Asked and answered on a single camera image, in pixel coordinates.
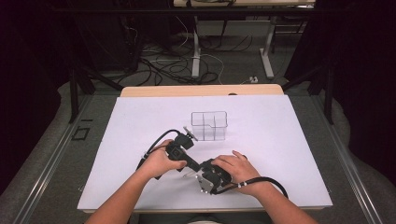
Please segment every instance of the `desk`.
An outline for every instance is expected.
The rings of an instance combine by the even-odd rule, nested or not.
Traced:
[[[211,96],[199,96],[202,92],[209,95],[211,91],[214,92]],[[181,128],[188,120],[184,120],[184,115],[190,118],[191,111],[208,111],[208,108],[230,112],[227,137],[225,141],[196,142],[188,151],[192,158],[202,162],[219,154],[230,154],[232,147],[240,148],[259,172],[282,183],[290,199],[302,208],[332,205],[301,127],[293,116],[289,97],[277,85],[236,85],[126,88],[114,107],[78,209],[94,211],[134,171],[147,145],[164,131]],[[260,131],[263,122],[267,125],[265,133]],[[258,132],[253,130],[257,128],[254,125],[259,126]],[[195,178],[182,177],[189,171],[185,168],[181,173],[168,172],[159,181],[148,182],[135,212],[262,210],[254,198],[234,191],[218,196],[201,193]]]
[[[187,0],[174,0],[175,7],[186,7]],[[226,7],[225,3],[203,3],[191,0],[192,7]],[[315,0],[236,0],[233,7],[282,7],[282,6],[303,6],[315,4]],[[196,20],[197,31],[194,32],[194,56],[192,62],[192,77],[199,76],[199,64],[201,49],[199,47],[198,35],[221,35],[223,21],[198,21]],[[276,17],[270,21],[228,21],[224,35],[265,35],[264,48],[260,49],[262,64],[267,78],[274,78],[268,52],[274,35]]]

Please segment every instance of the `person's left hand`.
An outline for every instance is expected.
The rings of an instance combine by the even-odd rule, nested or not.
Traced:
[[[163,175],[170,170],[185,167],[187,165],[186,161],[171,161],[166,156],[165,148],[172,141],[170,139],[165,140],[159,146],[155,147],[156,149],[149,154],[138,171],[144,172],[149,178],[153,178]]]

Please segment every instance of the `metal rail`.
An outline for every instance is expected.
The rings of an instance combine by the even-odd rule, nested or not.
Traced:
[[[40,177],[35,182],[29,196],[27,197],[25,203],[23,204],[20,212],[16,216],[14,220],[14,224],[20,223],[29,223],[29,218],[33,214],[35,207],[38,204],[41,196],[44,193],[52,175],[54,174],[56,168],[58,167],[59,162],[62,159],[62,156],[70,142],[70,138],[72,137],[73,132],[77,128],[78,120],[82,115],[82,112],[88,107],[89,102],[91,101],[91,95],[85,95],[80,106],[81,113],[78,114],[76,121],[68,124],[66,130],[64,131],[64,135],[62,136],[59,144],[54,149],[49,161],[41,173]]]
[[[320,101],[319,96],[311,96],[315,108],[318,111],[320,118],[323,123],[326,125],[332,140],[335,143],[335,152],[340,160],[341,166],[344,169],[347,179],[349,180],[349,184],[352,187],[356,198],[361,205],[361,211],[366,216],[368,223],[370,224],[382,224],[381,217],[378,212],[375,210],[373,202],[367,192],[366,187],[364,187],[363,182],[361,181],[361,177],[359,176],[359,171],[355,166],[352,158],[349,155],[348,149],[342,143],[337,131],[335,130],[333,125],[330,125],[327,121],[326,117],[323,114],[323,103]]]

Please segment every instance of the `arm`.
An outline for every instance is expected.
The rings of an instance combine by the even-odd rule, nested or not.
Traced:
[[[236,183],[260,176],[242,154],[237,151],[233,151],[233,154],[234,156],[218,156],[212,164],[227,171]],[[255,197],[274,223],[317,223],[269,182],[254,183],[237,190]]]
[[[151,178],[186,165],[185,161],[168,159],[165,147],[170,141],[166,140],[160,144],[158,149],[149,155],[143,165],[90,216],[86,223],[127,223],[143,188]]]

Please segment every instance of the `desk leg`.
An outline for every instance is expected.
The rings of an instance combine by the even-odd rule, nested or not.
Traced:
[[[270,79],[274,78],[274,72],[271,67],[270,59],[268,58],[268,52],[271,48],[271,40],[274,35],[275,26],[276,26],[276,17],[272,17],[270,21],[270,25],[268,26],[267,37],[265,39],[265,47],[264,49],[260,49],[265,75],[267,75],[267,78]]]
[[[199,76],[199,63],[201,60],[201,49],[199,48],[199,39],[197,31],[194,32],[194,57],[192,58],[192,77]]]

